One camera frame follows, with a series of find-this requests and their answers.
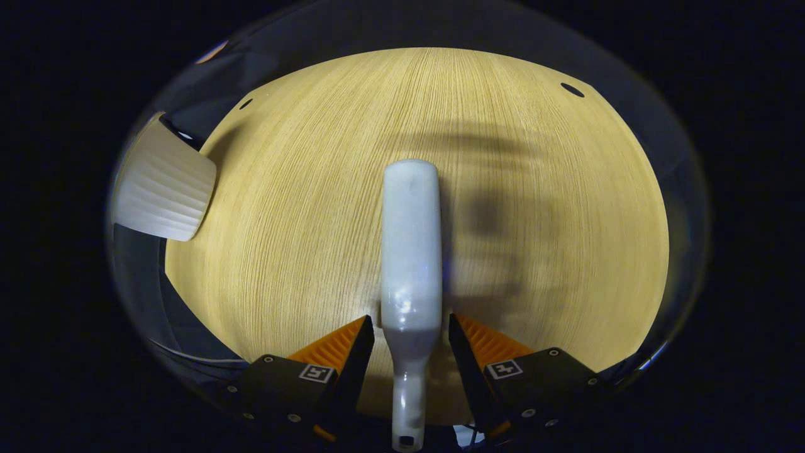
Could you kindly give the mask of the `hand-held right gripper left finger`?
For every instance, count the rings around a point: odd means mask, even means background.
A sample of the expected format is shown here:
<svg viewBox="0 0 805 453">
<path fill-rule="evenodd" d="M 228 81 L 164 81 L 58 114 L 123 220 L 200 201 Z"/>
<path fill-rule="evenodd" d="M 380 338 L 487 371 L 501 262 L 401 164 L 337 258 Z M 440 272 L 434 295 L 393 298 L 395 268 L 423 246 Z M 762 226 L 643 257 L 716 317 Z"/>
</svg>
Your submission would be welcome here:
<svg viewBox="0 0 805 453">
<path fill-rule="evenodd" d="M 223 386 L 219 406 L 280 444 L 337 444 L 373 348 L 373 320 L 360 316 L 287 357 L 260 356 Z"/>
</svg>

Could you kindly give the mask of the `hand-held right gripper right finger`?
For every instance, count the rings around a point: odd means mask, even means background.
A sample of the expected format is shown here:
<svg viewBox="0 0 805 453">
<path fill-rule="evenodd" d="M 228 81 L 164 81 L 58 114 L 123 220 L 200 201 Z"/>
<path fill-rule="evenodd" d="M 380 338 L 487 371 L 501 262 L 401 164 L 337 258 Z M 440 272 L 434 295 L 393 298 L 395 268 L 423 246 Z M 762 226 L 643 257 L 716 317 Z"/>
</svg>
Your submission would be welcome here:
<svg viewBox="0 0 805 453">
<path fill-rule="evenodd" d="M 606 380 L 561 348 L 533 350 L 459 313 L 449 316 L 448 339 L 488 441 L 544 437 L 608 395 Z"/>
</svg>

